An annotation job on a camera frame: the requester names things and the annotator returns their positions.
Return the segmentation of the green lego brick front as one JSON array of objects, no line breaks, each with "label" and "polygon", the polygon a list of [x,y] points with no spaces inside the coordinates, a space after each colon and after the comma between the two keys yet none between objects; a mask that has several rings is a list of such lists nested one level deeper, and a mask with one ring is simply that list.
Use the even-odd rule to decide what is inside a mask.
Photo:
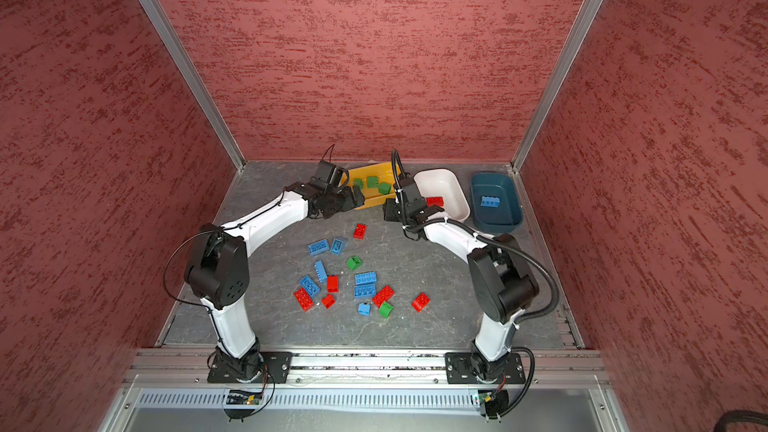
[{"label": "green lego brick front", "polygon": [[393,306],[389,302],[383,301],[379,306],[378,313],[382,318],[388,318],[392,310]]}]

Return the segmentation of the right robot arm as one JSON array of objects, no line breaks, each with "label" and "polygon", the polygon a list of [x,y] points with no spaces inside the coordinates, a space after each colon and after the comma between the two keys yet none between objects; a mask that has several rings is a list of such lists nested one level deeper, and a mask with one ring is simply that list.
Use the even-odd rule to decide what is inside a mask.
[{"label": "right robot arm", "polygon": [[437,206],[429,206],[415,180],[395,176],[394,216],[406,237],[426,239],[464,259],[483,312],[472,348],[476,362],[496,366],[512,350],[519,325],[552,312],[560,298],[553,277],[509,234],[489,238]]}]

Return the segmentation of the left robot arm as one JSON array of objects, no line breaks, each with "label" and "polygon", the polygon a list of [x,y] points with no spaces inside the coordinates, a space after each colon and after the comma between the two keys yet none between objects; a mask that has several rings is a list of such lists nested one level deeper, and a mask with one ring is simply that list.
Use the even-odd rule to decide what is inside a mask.
[{"label": "left robot arm", "polygon": [[185,282],[211,319],[217,357],[244,379],[261,367],[257,337],[244,302],[250,255],[295,223],[309,217],[329,218],[364,203],[364,194],[354,183],[296,182],[240,219],[221,226],[204,225],[191,240]]}]

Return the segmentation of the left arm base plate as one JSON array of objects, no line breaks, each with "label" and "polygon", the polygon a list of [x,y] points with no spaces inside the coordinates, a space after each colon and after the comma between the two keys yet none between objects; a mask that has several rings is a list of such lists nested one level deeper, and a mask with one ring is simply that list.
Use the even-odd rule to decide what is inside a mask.
[{"label": "left arm base plate", "polygon": [[284,384],[291,367],[291,352],[250,351],[233,358],[216,348],[207,360],[207,382],[211,384],[257,384],[272,381]]}]

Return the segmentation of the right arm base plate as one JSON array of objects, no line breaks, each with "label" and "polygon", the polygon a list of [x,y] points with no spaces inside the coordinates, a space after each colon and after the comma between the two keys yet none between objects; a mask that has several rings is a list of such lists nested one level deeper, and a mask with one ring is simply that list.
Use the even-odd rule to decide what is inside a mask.
[{"label": "right arm base plate", "polygon": [[444,355],[449,384],[522,385],[525,372],[518,353],[507,353],[496,361],[488,361],[479,352],[448,352]]}]

